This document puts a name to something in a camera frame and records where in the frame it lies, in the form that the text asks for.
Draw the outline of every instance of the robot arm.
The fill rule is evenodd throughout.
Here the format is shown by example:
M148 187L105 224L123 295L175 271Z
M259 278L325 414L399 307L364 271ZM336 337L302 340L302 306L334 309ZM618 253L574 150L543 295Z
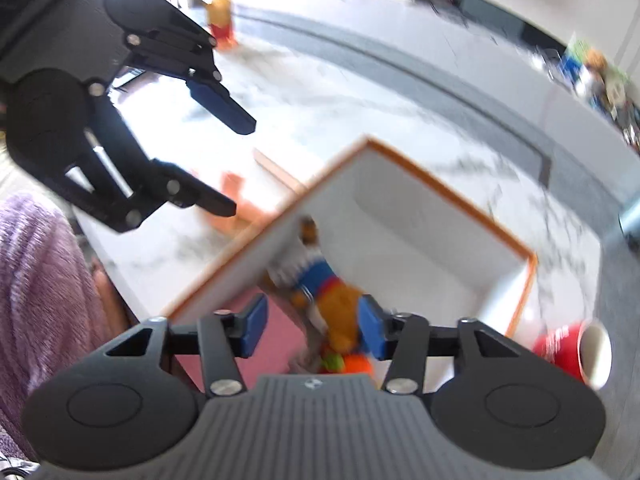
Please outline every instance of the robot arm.
M215 39L165 0L35 3L40 12L29 11L32 2L0 37L12 159L118 232L139 227L165 202L234 215L232 200L176 165L149 160L107 93L123 66L180 78L226 126L250 134L254 118L220 84ZM102 150L126 186L105 167ZM68 176L74 168L87 186Z

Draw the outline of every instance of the logo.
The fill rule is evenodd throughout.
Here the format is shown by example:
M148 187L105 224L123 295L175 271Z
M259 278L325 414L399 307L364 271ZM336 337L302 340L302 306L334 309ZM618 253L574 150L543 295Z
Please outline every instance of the logo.
M305 387L309 388L310 390L317 390L323 384L324 383L320 379L316 379L315 377L313 379L307 379L305 381Z

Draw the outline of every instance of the orange plush toy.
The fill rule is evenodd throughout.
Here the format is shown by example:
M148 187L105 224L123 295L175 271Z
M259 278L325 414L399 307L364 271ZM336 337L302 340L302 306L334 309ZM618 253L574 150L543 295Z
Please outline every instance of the orange plush toy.
M269 267L268 278L276 288L287 291L296 309L308 309L313 325L324 332L321 357L325 372L372 373L360 351L358 300L363 292L338 278L329 266L313 219L302 219L300 237Z

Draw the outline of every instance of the purple towel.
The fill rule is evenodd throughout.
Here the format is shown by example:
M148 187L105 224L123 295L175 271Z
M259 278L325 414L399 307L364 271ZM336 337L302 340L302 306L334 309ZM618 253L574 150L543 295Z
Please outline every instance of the purple towel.
M110 338L62 211L17 194L0 204L0 451L36 458L20 431L27 396Z

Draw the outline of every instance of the orange toy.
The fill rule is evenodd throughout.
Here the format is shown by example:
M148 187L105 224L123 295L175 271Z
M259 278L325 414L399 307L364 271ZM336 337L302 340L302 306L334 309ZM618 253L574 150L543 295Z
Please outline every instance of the orange toy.
M320 250L313 219L302 220L300 238L270 266L268 278L277 288L288 291L290 302L298 310L317 307L319 321L314 324L326 337L327 348L322 352L325 368L345 372L351 366L359 372L369 372L370 367L362 369L363 361L359 357L362 354L357 315L362 291L338 278L328 265ZM308 316L314 320L313 312Z
M238 42L231 20L231 0L202 0L207 10L209 31L216 38L217 50L229 50Z
M268 213L242 198L243 185L244 178L240 175L226 171L222 174L221 193L236 202L235 216L225 218L201 210L212 227L231 237L237 235L254 222L265 221L270 217Z

